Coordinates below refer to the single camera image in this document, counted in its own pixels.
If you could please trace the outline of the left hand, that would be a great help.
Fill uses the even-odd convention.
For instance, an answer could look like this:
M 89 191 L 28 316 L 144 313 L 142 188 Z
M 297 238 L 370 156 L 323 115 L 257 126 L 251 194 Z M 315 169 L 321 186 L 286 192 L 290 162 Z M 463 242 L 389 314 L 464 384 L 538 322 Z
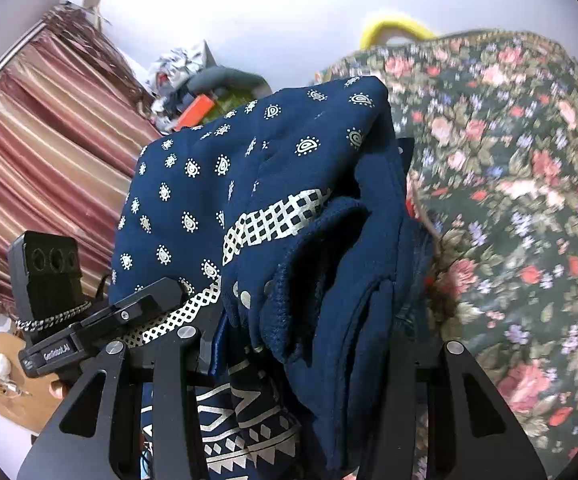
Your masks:
M 70 385 L 61 380 L 50 382 L 49 392 L 57 400 L 62 401 L 70 392 Z

